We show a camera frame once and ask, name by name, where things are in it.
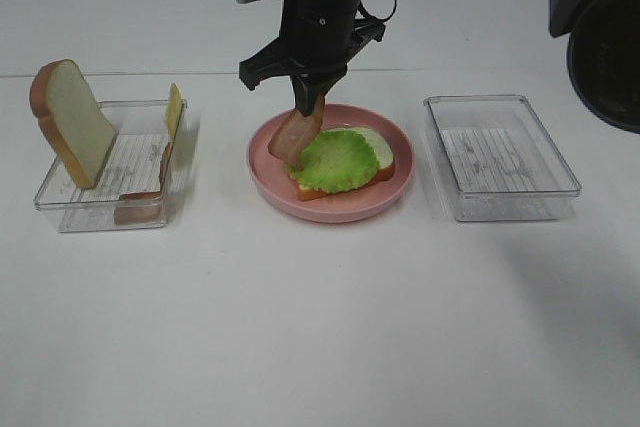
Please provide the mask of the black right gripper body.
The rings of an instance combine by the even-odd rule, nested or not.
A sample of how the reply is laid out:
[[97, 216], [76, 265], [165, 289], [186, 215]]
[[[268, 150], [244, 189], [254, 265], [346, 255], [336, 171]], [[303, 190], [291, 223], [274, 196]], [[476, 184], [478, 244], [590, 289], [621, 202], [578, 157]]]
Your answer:
[[364, 46], [358, 39], [360, 0], [283, 0], [278, 36], [239, 65], [253, 90], [271, 77], [343, 70]]

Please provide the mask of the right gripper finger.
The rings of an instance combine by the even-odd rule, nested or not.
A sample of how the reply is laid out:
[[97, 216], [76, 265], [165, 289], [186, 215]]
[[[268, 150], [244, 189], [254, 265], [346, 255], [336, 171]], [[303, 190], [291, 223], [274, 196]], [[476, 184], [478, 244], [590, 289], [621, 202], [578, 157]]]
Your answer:
[[295, 109], [304, 117], [310, 116], [318, 99], [324, 97], [340, 79], [340, 72], [292, 75]]

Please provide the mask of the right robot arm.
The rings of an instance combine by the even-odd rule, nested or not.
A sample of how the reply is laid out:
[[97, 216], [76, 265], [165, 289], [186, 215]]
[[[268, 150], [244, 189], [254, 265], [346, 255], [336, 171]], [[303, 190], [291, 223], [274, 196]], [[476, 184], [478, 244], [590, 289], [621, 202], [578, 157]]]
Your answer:
[[[240, 80], [254, 89], [263, 80], [289, 77], [296, 109], [309, 115], [346, 74], [348, 62], [381, 40], [385, 28], [386, 20], [362, 0], [283, 0], [277, 37], [240, 63]], [[639, 0], [549, 0], [549, 31], [569, 39], [568, 73], [583, 104], [604, 122], [637, 132]]]

